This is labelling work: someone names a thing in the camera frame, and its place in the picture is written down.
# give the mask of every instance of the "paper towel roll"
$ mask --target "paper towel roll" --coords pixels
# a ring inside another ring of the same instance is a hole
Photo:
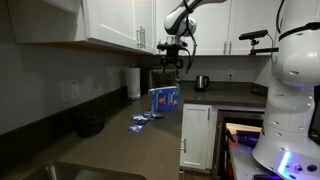
[[[128,97],[138,99],[140,94],[140,68],[130,67],[126,70]]]

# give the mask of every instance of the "electric kettle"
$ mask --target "electric kettle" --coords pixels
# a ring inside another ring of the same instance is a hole
[[[204,92],[206,88],[209,86],[210,79],[208,76],[197,76],[196,77],[196,84],[195,84],[195,91]]]

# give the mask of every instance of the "lower cabinet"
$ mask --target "lower cabinet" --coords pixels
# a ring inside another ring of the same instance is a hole
[[[211,105],[184,104],[181,168],[212,169],[217,109]]]

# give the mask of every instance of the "blue box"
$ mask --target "blue box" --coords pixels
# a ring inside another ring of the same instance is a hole
[[[149,90],[150,111],[164,111],[177,109],[180,104],[180,87],[169,86]]]

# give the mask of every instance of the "white wall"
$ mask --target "white wall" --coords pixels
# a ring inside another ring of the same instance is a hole
[[[136,58],[104,52],[16,44],[0,0],[0,134],[125,86]],[[60,82],[77,80],[80,98],[63,101]]]
[[[234,71],[232,82],[255,82],[267,86],[269,81],[268,56],[203,56],[196,57],[188,74],[185,68],[180,79],[194,81],[197,75],[209,76],[210,81],[229,81],[227,71]],[[140,63],[159,66],[160,56],[143,58]]]

